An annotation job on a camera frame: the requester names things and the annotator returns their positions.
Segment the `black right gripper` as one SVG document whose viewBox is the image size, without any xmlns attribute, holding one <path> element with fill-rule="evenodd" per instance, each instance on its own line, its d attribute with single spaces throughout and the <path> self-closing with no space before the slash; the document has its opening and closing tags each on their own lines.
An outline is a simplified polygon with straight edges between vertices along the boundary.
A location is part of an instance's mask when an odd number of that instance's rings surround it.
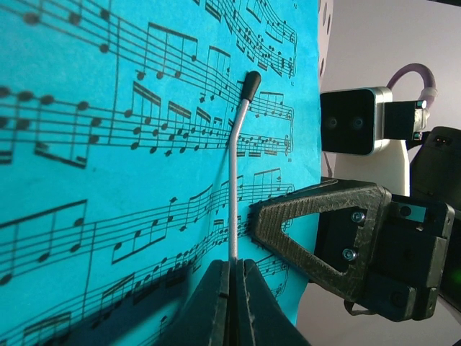
<svg viewBox="0 0 461 346">
<path fill-rule="evenodd" d="M 313 251 L 282 230 L 310 215 L 318 216 Z M 325 179 L 251 205 L 249 234 L 345 299 L 350 315 L 421 321 L 434 315 L 454 219 L 440 201 L 392 199 L 375 183 Z"/>
</svg>

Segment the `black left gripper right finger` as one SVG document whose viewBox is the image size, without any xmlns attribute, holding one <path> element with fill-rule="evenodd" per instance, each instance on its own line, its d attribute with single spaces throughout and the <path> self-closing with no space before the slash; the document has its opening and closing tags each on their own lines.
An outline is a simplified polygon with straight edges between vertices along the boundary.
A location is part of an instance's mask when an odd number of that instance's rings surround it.
<svg viewBox="0 0 461 346">
<path fill-rule="evenodd" d="M 252 259 L 236 263 L 236 344 L 309 344 L 285 316 Z"/>
</svg>

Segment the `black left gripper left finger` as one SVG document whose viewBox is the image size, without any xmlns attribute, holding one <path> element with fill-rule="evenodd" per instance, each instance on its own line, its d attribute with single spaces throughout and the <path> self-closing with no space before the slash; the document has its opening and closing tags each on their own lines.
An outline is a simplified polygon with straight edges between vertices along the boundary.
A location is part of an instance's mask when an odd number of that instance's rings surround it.
<svg viewBox="0 0 461 346">
<path fill-rule="evenodd" d="M 228 345 L 228 299 L 230 265 L 210 263 L 178 318 L 157 345 Z"/>
</svg>

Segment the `blue sheet music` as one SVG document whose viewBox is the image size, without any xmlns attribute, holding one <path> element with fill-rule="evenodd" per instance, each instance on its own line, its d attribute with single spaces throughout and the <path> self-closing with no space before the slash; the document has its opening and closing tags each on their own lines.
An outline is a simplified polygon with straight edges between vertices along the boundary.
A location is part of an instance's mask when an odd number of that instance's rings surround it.
<svg viewBox="0 0 461 346">
<path fill-rule="evenodd" d="M 1 3 L 1 343 L 149 345 L 228 256 L 228 139 L 253 64 L 225 1 Z M 238 250 L 291 322 L 306 279 Z"/>
</svg>

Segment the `white tripod music stand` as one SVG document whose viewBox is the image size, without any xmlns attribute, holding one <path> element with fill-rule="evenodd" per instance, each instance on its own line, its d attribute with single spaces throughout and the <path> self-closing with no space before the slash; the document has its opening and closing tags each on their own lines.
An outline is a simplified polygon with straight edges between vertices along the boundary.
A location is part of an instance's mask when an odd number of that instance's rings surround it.
<svg viewBox="0 0 461 346">
<path fill-rule="evenodd" d="M 225 1 L 223 16 L 252 62 L 229 142 L 229 257 L 236 260 L 241 180 L 251 164 L 253 202 L 318 183 L 320 88 L 333 1 Z"/>
</svg>

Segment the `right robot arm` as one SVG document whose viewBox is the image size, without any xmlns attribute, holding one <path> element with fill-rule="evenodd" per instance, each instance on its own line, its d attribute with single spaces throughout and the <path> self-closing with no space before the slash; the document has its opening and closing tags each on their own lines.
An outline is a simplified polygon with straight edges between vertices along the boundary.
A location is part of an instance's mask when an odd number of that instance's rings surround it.
<svg viewBox="0 0 461 346">
<path fill-rule="evenodd" d="M 352 316 L 434 314 L 454 209 L 374 182 L 324 178 L 251 206 L 251 237 L 342 298 Z"/>
</svg>

